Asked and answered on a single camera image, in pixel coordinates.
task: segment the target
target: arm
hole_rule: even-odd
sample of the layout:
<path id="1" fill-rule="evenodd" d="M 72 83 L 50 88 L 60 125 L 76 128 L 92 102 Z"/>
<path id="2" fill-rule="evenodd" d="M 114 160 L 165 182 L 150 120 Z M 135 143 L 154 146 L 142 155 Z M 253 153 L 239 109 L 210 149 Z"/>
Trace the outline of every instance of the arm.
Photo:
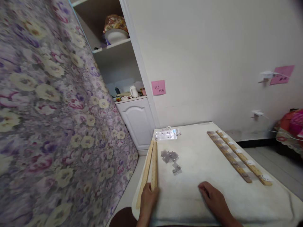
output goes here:
<path id="1" fill-rule="evenodd" d="M 199 190 L 211 212 L 223 227 L 243 227 L 230 213 L 223 194 L 207 181 L 199 184 Z"/>
<path id="2" fill-rule="evenodd" d="M 157 203 L 159 188 L 156 187 L 151 191 L 151 184 L 146 183 L 141 195 L 140 215 L 137 227 L 148 227 L 152 211 Z"/>

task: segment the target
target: floor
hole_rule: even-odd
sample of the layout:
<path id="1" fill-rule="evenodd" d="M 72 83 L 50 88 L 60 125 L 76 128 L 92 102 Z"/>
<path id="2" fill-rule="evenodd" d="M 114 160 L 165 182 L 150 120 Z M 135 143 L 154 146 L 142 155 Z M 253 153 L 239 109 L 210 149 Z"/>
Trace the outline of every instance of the floor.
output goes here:
<path id="1" fill-rule="evenodd" d="M 303 201 L 303 166 L 277 154 L 275 147 L 246 148 L 245 150 L 258 164 Z M 145 157 L 139 156 L 137 167 L 118 203 L 114 215 L 124 207 L 131 207 L 143 171 Z"/>

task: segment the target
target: plastic bag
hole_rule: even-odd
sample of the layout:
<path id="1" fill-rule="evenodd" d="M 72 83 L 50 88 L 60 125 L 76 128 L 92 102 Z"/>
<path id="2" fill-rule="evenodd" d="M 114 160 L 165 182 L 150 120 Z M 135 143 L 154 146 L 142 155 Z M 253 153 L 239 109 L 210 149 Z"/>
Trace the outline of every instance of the plastic bag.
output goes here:
<path id="1" fill-rule="evenodd" d="M 156 132 L 155 134 L 155 140 L 161 141 L 161 140 L 172 140 L 177 139 L 177 133 L 176 130 L 164 130 L 160 132 Z"/>

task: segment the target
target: wooden slat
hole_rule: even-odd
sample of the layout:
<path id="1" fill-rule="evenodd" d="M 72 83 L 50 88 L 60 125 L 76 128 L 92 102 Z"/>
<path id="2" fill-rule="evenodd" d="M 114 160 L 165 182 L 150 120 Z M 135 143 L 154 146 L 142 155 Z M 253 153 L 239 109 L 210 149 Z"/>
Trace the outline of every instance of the wooden slat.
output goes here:
<path id="1" fill-rule="evenodd" d="M 239 159 L 244 162 L 244 164 L 247 166 L 247 168 L 249 168 L 249 170 L 251 172 L 253 172 L 257 177 L 258 179 L 261 181 L 262 184 L 266 185 L 266 186 L 272 186 L 272 182 L 270 181 L 266 181 L 262 178 L 262 173 L 261 171 L 255 166 L 255 165 L 249 165 L 246 163 L 246 161 L 248 160 L 244 154 L 242 153 L 237 153 L 236 152 L 236 146 L 234 144 L 229 144 L 228 142 L 229 139 L 228 138 L 224 138 L 223 136 L 223 133 L 222 132 L 219 132 L 219 130 L 216 131 L 216 133 L 221 137 L 221 139 L 224 140 L 224 142 L 232 149 L 232 151 L 239 157 Z"/>
<path id="2" fill-rule="evenodd" d="M 151 172 L 151 190 L 158 186 L 158 144 L 154 142 L 152 149 L 152 172 Z"/>
<path id="3" fill-rule="evenodd" d="M 218 139 L 215 137 L 215 135 L 208 131 L 207 134 L 212 139 L 212 141 L 217 145 L 219 150 L 224 154 L 224 156 L 227 158 L 227 160 L 231 163 L 233 168 L 240 174 L 240 176 L 247 182 L 252 183 L 253 181 L 251 178 L 247 175 L 247 173 L 239 166 L 237 161 L 230 155 L 230 153 L 223 147 L 223 145 L 218 141 Z"/>
<path id="4" fill-rule="evenodd" d="M 139 194 L 138 194 L 138 199 L 137 199 L 137 204 L 136 204 L 136 209 L 137 210 L 140 209 L 142 191 L 143 191 L 144 186 L 147 183 L 149 167 L 150 167 L 151 158 L 152 158 L 153 145 L 154 145 L 154 141 L 152 140 L 151 144 L 149 145 L 149 149 L 148 149 L 148 153 L 147 153 L 147 157 L 146 157 L 145 168 L 144 168 L 144 172 L 143 172 L 143 177 L 142 177 L 140 190 L 139 190 Z"/>

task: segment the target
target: white tablecloth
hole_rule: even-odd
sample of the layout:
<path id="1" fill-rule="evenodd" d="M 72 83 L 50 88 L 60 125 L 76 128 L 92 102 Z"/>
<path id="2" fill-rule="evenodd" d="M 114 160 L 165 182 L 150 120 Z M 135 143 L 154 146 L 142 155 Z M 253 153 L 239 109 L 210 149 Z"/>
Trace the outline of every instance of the white tablecloth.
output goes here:
<path id="1" fill-rule="evenodd" d="M 210 122 L 175 128 L 180 128 L 182 133 L 177 140 L 158 142 L 160 196 L 151 226 L 219 225 L 198 190 L 202 181 L 208 181 L 222 192 L 231 213 L 243 225 L 295 227 L 303 219 L 303 202 L 235 144 L 248 159 L 256 163 L 263 174 L 270 175 L 274 180 L 272 186 L 264 186 L 229 149 L 253 183 L 244 181 L 206 133 L 219 130 L 217 125 Z M 161 158 L 162 150 L 175 151 L 179 155 L 177 163 L 182 167 L 183 173 L 173 175 L 172 163 L 166 164 Z M 151 179 L 151 169 L 150 167 L 148 182 Z M 132 212 L 136 219 L 139 218 L 136 202 L 142 175 L 132 202 Z"/>

